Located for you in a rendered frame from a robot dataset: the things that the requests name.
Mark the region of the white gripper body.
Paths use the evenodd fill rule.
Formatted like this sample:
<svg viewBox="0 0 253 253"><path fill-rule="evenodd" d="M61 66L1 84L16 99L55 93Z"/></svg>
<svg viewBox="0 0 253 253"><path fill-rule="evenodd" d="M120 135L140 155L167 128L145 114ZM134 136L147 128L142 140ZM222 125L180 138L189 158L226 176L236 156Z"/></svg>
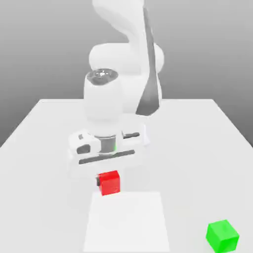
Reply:
<svg viewBox="0 0 253 253"><path fill-rule="evenodd" d="M143 163L143 149L124 150L113 155L76 154L69 159L69 175L97 175L114 170L123 171Z"/></svg>

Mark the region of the small red cube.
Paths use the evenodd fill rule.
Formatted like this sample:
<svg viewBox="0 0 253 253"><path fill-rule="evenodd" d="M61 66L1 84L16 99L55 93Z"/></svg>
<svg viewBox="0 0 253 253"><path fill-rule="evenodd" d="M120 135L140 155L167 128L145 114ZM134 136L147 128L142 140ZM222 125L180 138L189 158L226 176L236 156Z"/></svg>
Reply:
<svg viewBox="0 0 253 253"><path fill-rule="evenodd" d="M119 193L121 190L120 175L117 170L101 173L100 192L102 196Z"/></svg>

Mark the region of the small green cube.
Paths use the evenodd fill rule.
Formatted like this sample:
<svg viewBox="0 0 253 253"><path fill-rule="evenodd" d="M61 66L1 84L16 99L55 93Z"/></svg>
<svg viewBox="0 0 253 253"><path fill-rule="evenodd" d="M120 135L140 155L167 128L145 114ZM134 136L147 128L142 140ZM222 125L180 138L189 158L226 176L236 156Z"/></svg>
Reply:
<svg viewBox="0 0 253 253"><path fill-rule="evenodd" d="M228 253L237 248L240 235L227 219L208 224L206 240L215 253Z"/></svg>

